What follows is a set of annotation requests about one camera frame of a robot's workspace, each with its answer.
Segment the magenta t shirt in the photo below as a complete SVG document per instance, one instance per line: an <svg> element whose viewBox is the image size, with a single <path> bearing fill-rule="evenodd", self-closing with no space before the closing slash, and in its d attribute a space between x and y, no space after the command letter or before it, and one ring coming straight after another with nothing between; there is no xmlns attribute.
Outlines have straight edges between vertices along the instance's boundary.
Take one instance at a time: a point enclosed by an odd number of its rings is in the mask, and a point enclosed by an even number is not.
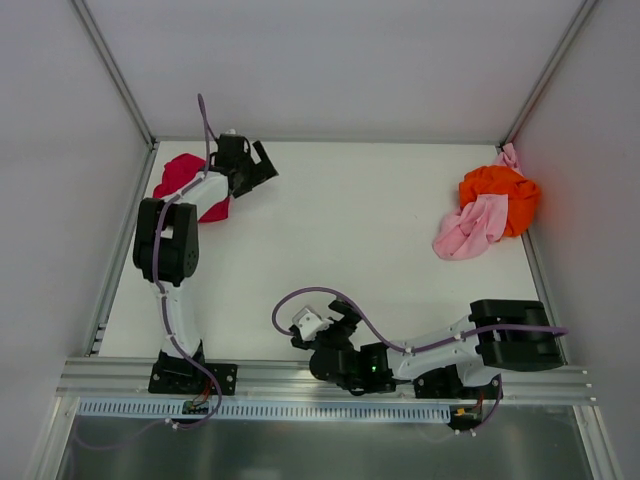
<svg viewBox="0 0 640 480"><path fill-rule="evenodd" d="M190 153L182 153L167 162L161 181L152 192L153 198L163 198L176 193L190 183L202 167L205 160ZM231 197L216 203L199 217L200 223L216 223L229 217Z"/></svg>

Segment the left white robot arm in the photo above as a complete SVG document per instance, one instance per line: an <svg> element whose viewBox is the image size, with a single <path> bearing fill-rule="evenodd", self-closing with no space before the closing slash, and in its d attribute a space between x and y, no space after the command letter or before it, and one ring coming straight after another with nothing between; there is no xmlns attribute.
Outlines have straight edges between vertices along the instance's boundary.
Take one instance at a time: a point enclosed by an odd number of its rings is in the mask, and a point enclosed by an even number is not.
<svg viewBox="0 0 640 480"><path fill-rule="evenodd" d="M227 219L230 203L278 174L260 141L224 133L216 151L181 154L138 207L132 259L157 300L165 340L152 367L156 394L231 396L236 365L206 359L190 299L199 263L199 226Z"/></svg>

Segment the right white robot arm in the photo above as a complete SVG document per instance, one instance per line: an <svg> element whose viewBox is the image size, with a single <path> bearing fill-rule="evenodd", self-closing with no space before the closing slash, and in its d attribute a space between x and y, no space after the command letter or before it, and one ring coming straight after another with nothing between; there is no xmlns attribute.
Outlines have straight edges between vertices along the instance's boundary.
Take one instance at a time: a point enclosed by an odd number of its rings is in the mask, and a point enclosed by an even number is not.
<svg viewBox="0 0 640 480"><path fill-rule="evenodd" d="M363 313L344 300L322 317L306 307L293 319L291 344L309 350L309 370L354 396L390 393L411 384L419 398L467 398L506 371L540 372L563 365L559 339L538 301L479 300L468 316L438 331L356 347L350 338Z"/></svg>

